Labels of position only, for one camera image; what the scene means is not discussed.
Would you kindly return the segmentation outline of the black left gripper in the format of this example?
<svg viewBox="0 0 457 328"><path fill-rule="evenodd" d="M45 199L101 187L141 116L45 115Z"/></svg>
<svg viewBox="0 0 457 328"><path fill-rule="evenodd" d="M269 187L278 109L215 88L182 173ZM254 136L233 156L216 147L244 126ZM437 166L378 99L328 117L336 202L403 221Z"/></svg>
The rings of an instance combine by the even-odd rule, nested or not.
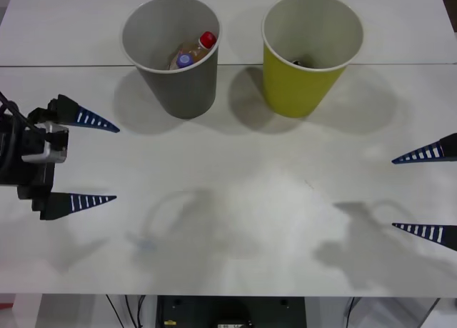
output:
<svg viewBox="0 0 457 328"><path fill-rule="evenodd" d="M46 109L24 116L13 101L1 100L1 185L31 201L40 220L56 220L111 202L117 196L52 192L59 163L59 124L119 133L107 119L59 94Z"/></svg>

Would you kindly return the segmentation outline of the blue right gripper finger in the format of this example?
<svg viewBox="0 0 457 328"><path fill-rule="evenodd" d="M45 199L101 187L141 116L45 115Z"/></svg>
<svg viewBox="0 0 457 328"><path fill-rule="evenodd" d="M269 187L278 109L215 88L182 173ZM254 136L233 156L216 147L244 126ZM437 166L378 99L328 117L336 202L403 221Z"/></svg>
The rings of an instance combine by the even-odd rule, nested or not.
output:
<svg viewBox="0 0 457 328"><path fill-rule="evenodd" d="M443 247L457 251L457 226L432 224L392 223L393 227L416 237L426 239Z"/></svg>
<svg viewBox="0 0 457 328"><path fill-rule="evenodd" d="M391 162L393 164L412 164L424 162L456 161L457 133L445 136L440 140L422 146L401 155Z"/></svg>

